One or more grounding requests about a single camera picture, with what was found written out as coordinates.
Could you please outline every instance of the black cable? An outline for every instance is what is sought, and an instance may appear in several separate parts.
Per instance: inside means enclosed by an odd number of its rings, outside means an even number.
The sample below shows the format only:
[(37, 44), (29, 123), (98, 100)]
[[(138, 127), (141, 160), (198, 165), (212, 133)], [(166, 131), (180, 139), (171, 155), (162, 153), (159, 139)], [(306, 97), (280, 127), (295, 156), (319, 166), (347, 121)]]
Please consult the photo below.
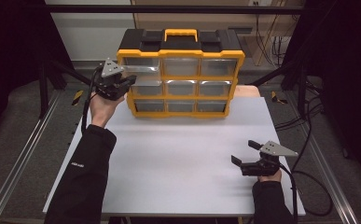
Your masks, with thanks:
[(93, 99), (93, 97), (95, 97), (100, 91), (99, 90), (96, 90), (95, 94), (93, 94), (93, 96), (91, 96), (91, 100)]
[[(315, 112), (313, 112), (314, 109), (317, 108), (317, 107), (320, 106), (320, 105), (322, 105), (322, 104), (315, 105), (310, 111), (307, 112), (307, 113), (310, 114), (310, 115), (309, 115), (310, 118), (313, 118), (313, 117), (316, 116), (318, 113), (320, 113), (320, 111), (315, 111)], [(302, 118), (298, 117), (297, 119), (292, 119), (292, 120), (288, 121), (287, 123), (284, 122), (281, 126), (275, 125), (275, 130), (276, 130), (277, 132), (278, 132), (278, 131), (283, 131), (283, 130), (282, 130), (283, 128), (287, 128), (287, 127), (289, 127), (290, 125), (292, 125), (292, 124), (294, 124), (294, 123), (296, 123), (296, 122), (298, 122), (298, 121), (300, 121), (300, 120), (302, 120)], [(290, 128), (297, 127), (297, 126), (299, 126), (300, 124), (303, 124), (303, 123), (305, 123), (305, 122), (306, 122), (306, 120), (303, 120), (301, 123), (296, 124), (296, 125), (294, 125), (294, 126), (291, 126)]]
[[(313, 97), (313, 98), (309, 101), (307, 111), (310, 111), (310, 110), (309, 110), (309, 107), (310, 107), (310, 105), (311, 105), (311, 102), (312, 102), (313, 100), (315, 100), (315, 99), (318, 99), (319, 97), (320, 97), (320, 96), (315, 96), (315, 97)], [(295, 170), (295, 168), (297, 167), (297, 165), (298, 165), (298, 163), (299, 163), (299, 160), (302, 158), (302, 155), (303, 155), (303, 153), (305, 152), (305, 148), (306, 148), (306, 146), (308, 145), (309, 139), (310, 139), (310, 137), (311, 137), (311, 133), (312, 133), (311, 117), (310, 117), (310, 114), (309, 114), (309, 113), (306, 113), (306, 115), (307, 115), (307, 121), (308, 121), (308, 124), (309, 124), (309, 131), (308, 131), (308, 134), (307, 134), (307, 136), (306, 136), (306, 140), (305, 140), (305, 143), (304, 143), (304, 145), (303, 145), (303, 147), (302, 147), (302, 150), (300, 151), (299, 156), (297, 157), (296, 162), (294, 163), (293, 167), (291, 168), (291, 172), (293, 172), (293, 171)]]
[(299, 17), (297, 17), (297, 15), (292, 15), (291, 17), (293, 18), (294, 21), (298, 21), (298, 20), (299, 20)]
[(313, 85), (311, 83), (311, 81), (309, 79), (306, 79), (306, 87), (309, 88), (312, 91), (316, 91), (318, 94), (322, 93), (323, 89), (322, 88), (318, 88), (315, 85)]
[(100, 65), (100, 66), (96, 67), (95, 70), (93, 71), (92, 79), (90, 81), (90, 89), (88, 90), (87, 99), (85, 100), (84, 109), (83, 109), (83, 113), (82, 113), (82, 120), (81, 120), (81, 132), (82, 133), (84, 133), (85, 130), (87, 129), (87, 116), (88, 116), (88, 109), (90, 108), (90, 100), (96, 95), (96, 94), (94, 94), (92, 97), (90, 97), (92, 95), (93, 83), (95, 82), (96, 74), (98, 72), (101, 72), (102, 69), (103, 69), (103, 67)]
[(277, 50), (276, 50), (276, 38), (277, 38), (277, 36), (275, 36), (275, 37), (273, 38), (272, 48), (271, 48), (271, 53), (272, 53), (272, 55), (274, 55), (274, 56), (278, 56)]
[(281, 37), (279, 37), (279, 46), (278, 46), (278, 51), (277, 51), (277, 57), (278, 57), (278, 65), (280, 66), (281, 65), (281, 63), (280, 63), (280, 48), (281, 48), (281, 46), (282, 46), (282, 38)]
[[(313, 118), (314, 116), (316, 116), (316, 115), (319, 114), (319, 113), (320, 113), (320, 111), (314, 112), (314, 113), (312, 114), (311, 118)], [(295, 128), (295, 127), (297, 127), (297, 126), (299, 126), (299, 125), (301, 125), (301, 124), (303, 124), (303, 123), (305, 123), (305, 122), (306, 122), (306, 120), (303, 120), (303, 121), (302, 121), (301, 123), (299, 123), (299, 124), (296, 124), (296, 125), (293, 125), (293, 126), (288, 126), (288, 127), (283, 127), (283, 128), (281, 128), (281, 129), (276, 130), (276, 132), (281, 132), (281, 131), (285, 131), (285, 130), (288, 130), (288, 129)]]
[(294, 176), (291, 175), (290, 171), (288, 171), (281, 163), (280, 163), (280, 168), (282, 168), (282, 170), (284, 170), (288, 176), (290, 177), (290, 181), (291, 181), (291, 189), (293, 192), (293, 218), (294, 218), (294, 222), (297, 224), (299, 221), (299, 209), (297, 206), (297, 186), (296, 186), (296, 180), (294, 179)]
[[(268, 33), (271, 32), (271, 30), (273, 29), (273, 24), (276, 22), (276, 19), (278, 18), (279, 15), (276, 15), (270, 29), (268, 30)], [(264, 44), (264, 40), (262, 39), (261, 34), (259, 33), (259, 15), (256, 15), (256, 41), (257, 41), (257, 45), (259, 47), (259, 49), (261, 49), (262, 54), (264, 55), (265, 59), (267, 60), (268, 63), (270, 64), (274, 64), (274, 62), (271, 61), (270, 57), (268, 56), (267, 51), (265, 50), (265, 44)]]
[[(316, 108), (317, 106), (314, 106), (310, 111), (307, 111), (307, 113), (312, 113), (314, 111), (314, 109)], [(279, 128), (282, 128), (282, 127), (286, 127), (288, 126), (288, 124), (293, 124), (299, 120), (301, 120), (302, 118), (301, 117), (296, 117), (296, 118), (293, 118), (289, 121), (285, 121), (285, 122), (282, 122), (282, 123), (277, 123), (275, 124), (275, 129), (279, 129)]]
[(306, 86), (306, 90), (307, 90), (308, 92), (310, 92), (311, 94), (316, 95), (316, 96), (320, 94), (320, 93), (317, 92), (314, 88), (308, 86), (308, 84), (307, 84), (307, 86)]
[(302, 172), (302, 171), (293, 171), (293, 174), (301, 174), (301, 175), (306, 175), (307, 177), (309, 177), (310, 179), (312, 179), (314, 182), (316, 182), (318, 185), (320, 185), (320, 187), (322, 187), (322, 189), (326, 192), (326, 195), (328, 196), (328, 199), (329, 199), (329, 207), (328, 207), (328, 210), (325, 211), (324, 213), (317, 213), (317, 212), (313, 212), (311, 210), (309, 210), (308, 208), (305, 208), (305, 211), (309, 214), (312, 214), (314, 216), (317, 216), (317, 217), (325, 217), (327, 216), (328, 214), (331, 213), (332, 211), (332, 208), (334, 207), (334, 203), (332, 202), (332, 198), (331, 198), (331, 195), (329, 194), (328, 192), (328, 189), (318, 180), (316, 179), (314, 176), (308, 174), (308, 173), (305, 173), (305, 172)]

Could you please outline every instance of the black sleeve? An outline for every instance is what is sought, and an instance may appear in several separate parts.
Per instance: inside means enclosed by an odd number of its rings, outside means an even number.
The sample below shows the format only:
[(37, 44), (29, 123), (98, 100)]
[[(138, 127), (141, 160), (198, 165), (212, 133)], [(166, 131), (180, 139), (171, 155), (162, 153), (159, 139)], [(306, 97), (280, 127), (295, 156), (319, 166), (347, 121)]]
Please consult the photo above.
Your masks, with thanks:
[(285, 206), (282, 184), (277, 181), (259, 182), (253, 186), (255, 224), (293, 224), (294, 219)]
[(116, 142), (108, 130), (88, 127), (55, 190), (45, 224), (100, 223), (108, 162)]

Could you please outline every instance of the gray floor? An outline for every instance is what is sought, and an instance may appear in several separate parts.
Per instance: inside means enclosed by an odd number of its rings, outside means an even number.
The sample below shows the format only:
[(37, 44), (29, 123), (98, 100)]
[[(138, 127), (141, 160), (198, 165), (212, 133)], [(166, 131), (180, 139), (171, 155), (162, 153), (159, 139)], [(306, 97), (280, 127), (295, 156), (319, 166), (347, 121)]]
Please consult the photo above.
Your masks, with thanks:
[[(260, 77), (268, 72), (263, 69), (244, 71), (245, 75), (240, 75), (240, 82), (248, 82), (251, 78)], [(257, 74), (257, 76), (248, 76), (247, 74), (250, 73)], [(277, 83), (280, 83), (279, 77), (259, 88), (261, 95), (266, 99), (274, 123), (288, 121), (296, 116), (290, 104), (274, 103), (271, 100), (271, 91), (276, 91), (278, 98), (282, 100), (288, 100), (286, 98), (291, 93), (280, 91)], [(41, 211), (46, 196), (61, 167), (68, 143), (73, 138), (72, 132), (76, 129), (81, 117), (83, 99), (80, 104), (71, 105), (76, 91), (80, 89), (85, 90), (85, 86), (71, 83), (62, 92), (62, 97), (49, 125), (35, 147), (32, 157), (1, 214), (2, 223), (8, 223), (6, 220), (11, 218), (18, 220), (13, 223), (41, 223), (44, 218)], [(0, 188), (35, 127), (38, 113), (37, 82), (20, 87), (11, 93), (8, 108), (0, 120)], [(341, 145), (324, 114), (317, 114), (313, 117), (312, 133), (338, 179), (355, 216), (361, 223), (360, 164), (357, 161), (343, 158)], [(300, 126), (280, 131), (278, 136), (283, 146), (296, 151), (300, 151), (305, 141)], [(294, 160), (288, 160), (290, 165), (293, 162)], [(299, 162), (297, 170), (307, 172), (322, 181), (319, 169), (308, 148)], [(295, 177), (304, 206), (316, 213), (324, 213), (328, 208), (329, 200), (323, 189), (308, 177), (303, 175), (295, 175)], [(308, 214), (300, 217), (299, 223), (342, 223), (342, 221), (334, 207), (332, 212), (325, 217)]]

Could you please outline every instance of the white table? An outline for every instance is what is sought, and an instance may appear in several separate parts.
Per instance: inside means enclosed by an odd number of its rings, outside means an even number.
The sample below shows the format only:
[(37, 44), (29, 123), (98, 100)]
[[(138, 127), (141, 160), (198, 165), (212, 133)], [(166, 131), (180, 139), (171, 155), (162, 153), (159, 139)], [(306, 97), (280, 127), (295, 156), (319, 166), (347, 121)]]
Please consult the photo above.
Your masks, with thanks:
[[(248, 140), (279, 143), (261, 97), (234, 97), (225, 119), (137, 119), (122, 103), (106, 127), (118, 138), (102, 211), (113, 216), (252, 215), (252, 187), (257, 178), (242, 176), (230, 156), (258, 161), (258, 151), (247, 145)], [(78, 127), (44, 212), (80, 137)], [(284, 158), (281, 163), (287, 166)], [(285, 172), (282, 183), (286, 206), (292, 212), (291, 184)], [(298, 210), (305, 215), (299, 198)]]

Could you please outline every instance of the clear plastic drawer front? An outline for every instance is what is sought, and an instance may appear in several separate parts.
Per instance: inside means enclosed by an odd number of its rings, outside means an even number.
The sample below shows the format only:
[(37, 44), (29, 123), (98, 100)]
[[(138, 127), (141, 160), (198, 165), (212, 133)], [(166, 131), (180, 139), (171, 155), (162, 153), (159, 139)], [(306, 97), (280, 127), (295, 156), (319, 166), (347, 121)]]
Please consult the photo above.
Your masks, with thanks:
[(137, 76), (133, 86), (159, 86), (161, 84), (159, 58), (123, 58), (120, 66), (124, 70), (122, 72), (124, 77)]
[(195, 95), (197, 81), (195, 80), (168, 80), (165, 89), (168, 95)]
[(198, 65), (197, 58), (164, 58), (163, 74), (165, 76), (196, 76)]
[(159, 86), (131, 86), (131, 89), (134, 96), (162, 95), (162, 84)]
[(193, 112), (194, 100), (167, 100), (168, 112)]
[(134, 100), (137, 112), (163, 112), (163, 100)]
[(237, 59), (201, 59), (201, 76), (233, 76)]
[(207, 101), (199, 100), (197, 102), (198, 112), (224, 112), (227, 101)]
[(200, 96), (229, 96), (231, 81), (200, 81)]

